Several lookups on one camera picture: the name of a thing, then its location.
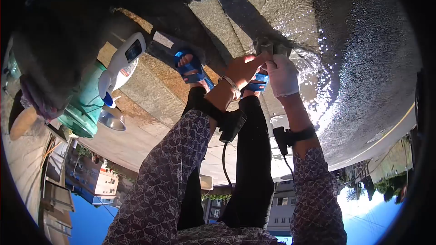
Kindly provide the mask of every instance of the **metal bowl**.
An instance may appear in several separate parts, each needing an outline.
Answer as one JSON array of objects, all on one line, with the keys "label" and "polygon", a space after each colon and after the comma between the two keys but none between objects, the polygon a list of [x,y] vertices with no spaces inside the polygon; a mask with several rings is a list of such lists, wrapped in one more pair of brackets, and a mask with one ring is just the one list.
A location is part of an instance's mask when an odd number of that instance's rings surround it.
[{"label": "metal bowl", "polygon": [[126,125],[124,123],[124,116],[118,107],[110,108],[103,106],[102,112],[99,116],[99,122],[113,130],[125,131]]}]

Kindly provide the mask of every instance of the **black pants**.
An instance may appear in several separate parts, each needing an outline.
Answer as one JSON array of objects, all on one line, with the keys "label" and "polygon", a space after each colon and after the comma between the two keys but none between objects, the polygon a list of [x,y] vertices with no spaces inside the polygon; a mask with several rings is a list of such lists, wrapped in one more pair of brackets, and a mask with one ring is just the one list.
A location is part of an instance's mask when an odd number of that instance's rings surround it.
[{"label": "black pants", "polygon": [[[203,98],[203,87],[189,91],[183,114],[193,108],[196,99]],[[236,184],[224,213],[218,219],[231,228],[259,227],[266,229],[274,195],[271,178],[271,147],[265,117],[256,96],[239,101],[239,109],[247,121],[238,134]],[[204,224],[198,169],[188,178],[177,230]]]}]

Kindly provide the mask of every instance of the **spray bottle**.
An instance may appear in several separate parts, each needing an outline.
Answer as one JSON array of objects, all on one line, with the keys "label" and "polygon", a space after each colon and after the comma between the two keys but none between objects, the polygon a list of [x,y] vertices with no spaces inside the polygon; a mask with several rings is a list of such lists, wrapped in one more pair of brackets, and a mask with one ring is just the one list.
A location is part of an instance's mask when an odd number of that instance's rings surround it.
[{"label": "spray bottle", "polygon": [[130,79],[145,48],[144,36],[137,32],[113,54],[107,70],[99,78],[99,95],[107,106],[115,108],[111,94]]}]

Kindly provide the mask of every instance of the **road marking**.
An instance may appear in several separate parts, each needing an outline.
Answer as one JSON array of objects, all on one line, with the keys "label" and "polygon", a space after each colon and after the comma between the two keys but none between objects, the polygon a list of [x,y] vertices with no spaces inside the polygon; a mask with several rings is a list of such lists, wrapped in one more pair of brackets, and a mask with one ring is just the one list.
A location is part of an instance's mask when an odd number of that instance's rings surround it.
[{"label": "road marking", "polygon": [[375,142],[372,146],[370,146],[368,149],[364,150],[363,152],[359,153],[358,155],[354,156],[353,158],[348,159],[345,162],[340,162],[334,165],[331,165],[329,167],[334,167],[336,165],[342,164],[342,163],[348,163],[349,161],[359,157],[360,155],[364,154],[365,152],[367,152],[368,150],[370,150],[373,146],[377,145],[380,141],[382,141],[386,136],[388,136],[393,130],[395,130],[395,128],[410,114],[410,112],[412,111],[412,109],[415,107],[415,103],[413,103],[411,105],[411,107],[409,108],[409,110],[407,111],[407,113],[403,116],[403,118],[401,118],[401,120],[394,126],[394,128],[392,128],[387,134],[385,134],[382,138],[380,138],[377,142]]}]

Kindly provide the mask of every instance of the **foot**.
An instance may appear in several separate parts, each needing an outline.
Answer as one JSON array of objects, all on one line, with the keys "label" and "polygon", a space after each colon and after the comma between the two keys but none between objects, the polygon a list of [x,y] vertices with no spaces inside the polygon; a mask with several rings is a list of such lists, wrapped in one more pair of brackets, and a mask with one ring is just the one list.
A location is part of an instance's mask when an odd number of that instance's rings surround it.
[{"label": "foot", "polygon": [[[185,64],[187,64],[190,61],[192,61],[192,58],[193,58],[192,54],[186,54],[185,56],[183,56],[180,59],[180,61],[179,61],[179,67],[184,66]],[[189,72],[183,74],[183,76],[193,75],[193,74],[197,74],[197,73],[198,73],[198,70],[192,70],[192,71],[189,71]],[[199,81],[199,82],[196,82],[196,83],[189,83],[189,87],[190,88],[192,88],[192,87],[203,87],[206,90],[207,93],[209,93],[209,91],[210,91],[209,86],[204,81],[204,79]]]},{"label": "foot", "polygon": [[[266,72],[266,71],[263,70],[262,68],[260,68],[260,69],[257,71],[257,73],[264,74],[264,75],[267,75],[267,74],[268,74],[268,72]],[[260,80],[252,80],[252,81],[250,81],[250,82],[251,82],[251,83],[264,83],[263,81],[260,81]],[[247,97],[247,96],[257,96],[257,97],[259,97],[259,96],[260,96],[260,91],[244,90],[243,98],[245,98],[245,97]]]}]

